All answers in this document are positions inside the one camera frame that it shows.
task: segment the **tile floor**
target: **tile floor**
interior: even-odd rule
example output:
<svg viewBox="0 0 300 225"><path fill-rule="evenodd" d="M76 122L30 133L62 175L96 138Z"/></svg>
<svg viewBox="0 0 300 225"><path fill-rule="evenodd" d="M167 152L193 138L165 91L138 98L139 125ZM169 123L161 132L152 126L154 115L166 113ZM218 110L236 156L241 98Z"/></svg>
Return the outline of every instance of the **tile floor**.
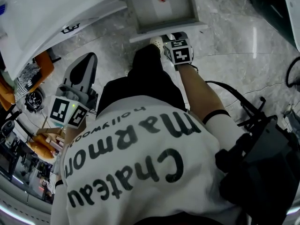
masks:
<svg viewBox="0 0 300 225"><path fill-rule="evenodd" d="M300 111L300 93L285 85L285 73L299 52L286 42L253 9L249 0L196 0L200 20L209 25L205 30L185 31L195 51L193 64L199 68L205 80L227 83L259 106L260 96L267 99L264 111L278 115L279 124L288 127L282 120L282 112L289 103L297 104ZM106 17L80 31L76 36L57 44L53 52L62 60L54 64L55 70L42 84L47 96L55 93L62 82L66 68L79 56L94 52L98 68L94 89L101 94L110 80L123 77L133 60L135 52L149 41L129 43L134 32L133 22L125 9ZM180 76L170 62L162 58L165 71L180 88L188 106ZM300 75L300 68L291 72L291 79ZM240 103L226 90L212 86L224 102L228 112L236 120L244 117ZM41 127L48 110L43 114L24 112L20 119L34 132Z"/></svg>

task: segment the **white t-shirt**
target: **white t-shirt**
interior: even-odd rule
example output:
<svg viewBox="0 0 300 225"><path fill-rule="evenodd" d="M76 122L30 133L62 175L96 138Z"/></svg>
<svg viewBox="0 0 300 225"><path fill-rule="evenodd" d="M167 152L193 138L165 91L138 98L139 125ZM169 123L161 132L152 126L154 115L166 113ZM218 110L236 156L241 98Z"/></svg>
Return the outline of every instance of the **white t-shirt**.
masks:
<svg viewBox="0 0 300 225"><path fill-rule="evenodd" d="M243 131L224 114L205 126L146 96L112 104L62 158L64 185L56 188L52 224L132 225L182 211L205 216L231 208L218 191L224 175L215 154L234 146Z"/></svg>

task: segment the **orange chair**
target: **orange chair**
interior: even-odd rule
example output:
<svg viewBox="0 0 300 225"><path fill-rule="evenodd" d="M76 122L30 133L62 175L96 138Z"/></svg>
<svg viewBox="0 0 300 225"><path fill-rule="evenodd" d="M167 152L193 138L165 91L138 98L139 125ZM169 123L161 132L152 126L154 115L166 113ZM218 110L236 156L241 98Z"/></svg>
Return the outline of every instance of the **orange chair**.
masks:
<svg viewBox="0 0 300 225"><path fill-rule="evenodd" d="M42 52L35 57L37 65L41 68L40 72L42 77L38 82L29 90L33 92L54 70L53 63L46 51ZM7 84L0 74L0 103L3 108L8 111L12 104L15 104L14 90Z"/></svg>

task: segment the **blue object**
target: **blue object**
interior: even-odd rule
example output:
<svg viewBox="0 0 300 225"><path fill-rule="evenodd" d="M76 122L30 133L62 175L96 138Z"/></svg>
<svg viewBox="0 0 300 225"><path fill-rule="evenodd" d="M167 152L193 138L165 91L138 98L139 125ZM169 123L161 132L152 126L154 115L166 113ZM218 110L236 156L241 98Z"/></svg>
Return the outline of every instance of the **blue object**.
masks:
<svg viewBox="0 0 300 225"><path fill-rule="evenodd" d="M5 4L2 4L2 5L0 6L0 15L4 14L5 8L6 8L6 5L5 5Z"/></svg>

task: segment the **person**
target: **person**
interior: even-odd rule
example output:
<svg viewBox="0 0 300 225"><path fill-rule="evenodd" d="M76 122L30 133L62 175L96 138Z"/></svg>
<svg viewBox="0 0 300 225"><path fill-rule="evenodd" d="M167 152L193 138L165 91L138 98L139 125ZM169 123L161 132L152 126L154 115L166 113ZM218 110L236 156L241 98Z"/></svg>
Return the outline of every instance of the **person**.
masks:
<svg viewBox="0 0 300 225"><path fill-rule="evenodd" d="M67 128L51 224L235 224L215 154L243 131L213 89L178 65L193 115L163 70L160 37L103 90L96 121Z"/></svg>

